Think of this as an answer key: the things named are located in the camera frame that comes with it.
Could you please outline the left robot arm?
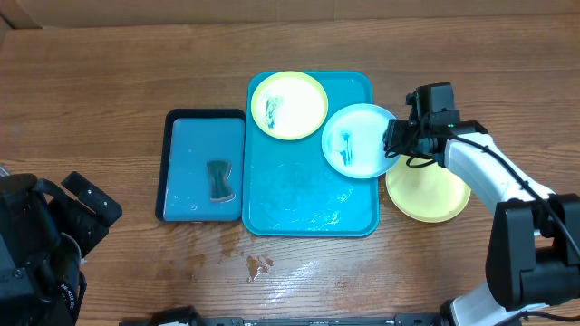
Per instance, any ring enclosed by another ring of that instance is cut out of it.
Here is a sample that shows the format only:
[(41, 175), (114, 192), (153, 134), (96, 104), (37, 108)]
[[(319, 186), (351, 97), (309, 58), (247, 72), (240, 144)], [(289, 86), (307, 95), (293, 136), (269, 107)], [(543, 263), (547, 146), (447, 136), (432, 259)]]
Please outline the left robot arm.
[(74, 325), (87, 281), (81, 266), (121, 206), (73, 171), (61, 184), (1, 171), (1, 322)]

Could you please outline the dark green scrub sponge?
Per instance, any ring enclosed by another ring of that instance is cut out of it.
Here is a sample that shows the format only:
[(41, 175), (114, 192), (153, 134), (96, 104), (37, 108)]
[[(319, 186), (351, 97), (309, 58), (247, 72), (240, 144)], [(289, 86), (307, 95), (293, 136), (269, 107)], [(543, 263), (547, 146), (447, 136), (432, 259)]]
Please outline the dark green scrub sponge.
[(211, 202), (227, 202), (235, 197), (228, 184), (232, 165), (224, 160), (212, 160), (207, 163), (209, 180), (209, 198)]

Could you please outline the light blue plate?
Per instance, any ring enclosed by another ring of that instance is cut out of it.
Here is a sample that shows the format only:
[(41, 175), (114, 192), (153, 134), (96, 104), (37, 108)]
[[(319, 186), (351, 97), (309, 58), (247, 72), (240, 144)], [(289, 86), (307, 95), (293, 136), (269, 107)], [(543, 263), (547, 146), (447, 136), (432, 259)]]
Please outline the light blue plate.
[(385, 174), (399, 156), (386, 158), (382, 136), (395, 117), (385, 108), (358, 103), (338, 110), (324, 125), (322, 151), (339, 173), (367, 179)]

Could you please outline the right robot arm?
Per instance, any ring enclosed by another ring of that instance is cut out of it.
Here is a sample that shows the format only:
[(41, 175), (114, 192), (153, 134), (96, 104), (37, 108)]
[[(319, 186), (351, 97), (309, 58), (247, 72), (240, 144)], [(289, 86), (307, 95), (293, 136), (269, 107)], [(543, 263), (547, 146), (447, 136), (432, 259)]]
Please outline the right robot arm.
[(392, 120), (387, 154), (425, 158), (459, 177), (493, 215), (486, 281), (444, 303), (442, 325), (518, 325), (579, 297), (579, 197), (558, 195), (511, 162), (476, 121)]

